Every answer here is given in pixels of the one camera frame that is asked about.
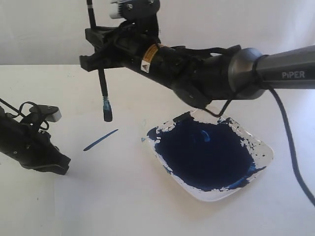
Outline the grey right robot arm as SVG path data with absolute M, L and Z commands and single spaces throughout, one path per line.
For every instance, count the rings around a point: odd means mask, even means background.
M 204 109 L 214 100 L 247 100 L 268 88 L 312 89 L 315 48 L 265 55 L 254 48 L 189 49 L 162 45 L 157 22 L 124 21 L 85 30 L 94 46 L 81 56 L 90 72 L 125 67 L 172 90 L 186 104 Z

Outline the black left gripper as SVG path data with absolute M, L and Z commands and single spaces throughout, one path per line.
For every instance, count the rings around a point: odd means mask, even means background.
M 0 151 L 18 161 L 27 170 L 66 175 L 71 159 L 51 143 L 51 135 L 37 114 L 29 113 L 21 121 L 0 109 Z

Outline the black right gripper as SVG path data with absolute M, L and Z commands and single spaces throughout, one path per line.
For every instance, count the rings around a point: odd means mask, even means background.
M 155 29 L 142 29 L 127 21 L 118 27 L 87 28 L 85 38 L 100 48 L 79 57 L 87 72 L 126 67 L 172 90 L 195 108 L 221 99 L 221 48 L 165 46 Z

